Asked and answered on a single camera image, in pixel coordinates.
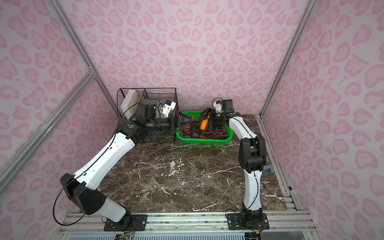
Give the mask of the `black wire desk organizer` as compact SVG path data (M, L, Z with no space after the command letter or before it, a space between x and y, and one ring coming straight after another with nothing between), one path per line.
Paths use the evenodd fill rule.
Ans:
M176 88L121 88L118 132L134 143L173 143L179 118Z

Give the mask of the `yellow multimeter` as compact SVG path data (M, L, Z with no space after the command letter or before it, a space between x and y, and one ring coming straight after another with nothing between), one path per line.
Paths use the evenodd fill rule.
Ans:
M209 124L209 119L202 120L201 125L200 125L200 129L202 131L205 131L207 129L208 124Z

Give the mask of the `green plastic basket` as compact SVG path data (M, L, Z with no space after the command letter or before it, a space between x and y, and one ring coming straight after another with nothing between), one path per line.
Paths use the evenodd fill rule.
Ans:
M187 125L194 125L195 127L195 137L193 139L185 139L181 136L181 131L177 133L177 137L184 143L187 144L206 144L206 145L223 145L229 142L233 136L233 130L227 124L216 125L209 122L207 129L202 131L200 129L201 125L201 113L203 111L185 111L183 112L186 115L186 118L182 118L182 122ZM212 138L212 128L217 126L224 126L228 131L228 138L225 140L216 140Z

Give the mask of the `green multimeter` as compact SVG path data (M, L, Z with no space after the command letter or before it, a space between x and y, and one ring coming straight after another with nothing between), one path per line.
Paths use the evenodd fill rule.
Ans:
M224 126L212 128L212 138L216 140L225 140L228 138L228 131Z

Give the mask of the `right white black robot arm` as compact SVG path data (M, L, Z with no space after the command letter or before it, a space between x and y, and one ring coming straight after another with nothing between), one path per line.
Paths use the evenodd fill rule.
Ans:
M261 222L261 177L267 164L266 141L253 133L233 107L232 100L214 100L210 113L225 122L240 140L239 164L245 175L245 196L240 218L243 223Z

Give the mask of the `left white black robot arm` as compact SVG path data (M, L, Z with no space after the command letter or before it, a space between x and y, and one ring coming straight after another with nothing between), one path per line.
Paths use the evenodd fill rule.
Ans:
M60 182L68 199L84 214L106 218L105 231L134 228L131 211L98 191L98 187L115 164L150 134L174 135L185 129L192 117L175 111L176 103L144 99L136 112L117 127L111 140L87 164L74 174L64 174Z

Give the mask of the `white upright folder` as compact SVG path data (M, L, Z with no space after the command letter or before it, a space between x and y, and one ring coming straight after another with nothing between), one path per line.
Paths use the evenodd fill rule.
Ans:
M124 94L123 102L120 104L121 110L124 113L129 107L133 104L136 104L139 101L139 96L136 90L129 89Z

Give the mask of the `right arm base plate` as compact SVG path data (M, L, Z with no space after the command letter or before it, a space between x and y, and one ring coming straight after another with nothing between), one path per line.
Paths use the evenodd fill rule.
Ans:
M255 230L264 231L270 229L269 220L265 213L262 214L261 219L246 220L237 213L226 213L229 230Z

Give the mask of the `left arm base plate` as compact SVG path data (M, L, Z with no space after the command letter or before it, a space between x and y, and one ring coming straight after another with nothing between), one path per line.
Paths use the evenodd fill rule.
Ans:
M148 215L130 214L124 216L119 222L107 219L104 232L130 232L132 230L142 232L147 225Z

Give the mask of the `aluminium front rail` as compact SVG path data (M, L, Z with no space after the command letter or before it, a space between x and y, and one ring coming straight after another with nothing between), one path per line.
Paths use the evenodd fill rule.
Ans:
M318 240L319 234L307 211L266 211L259 230L268 233L298 232L305 240ZM234 213L188 212L135 214L135 234L226 234L247 233L249 229L235 224ZM82 216L68 214L64 226L60 227L58 239L69 239L75 235L103 234L107 220L98 215Z

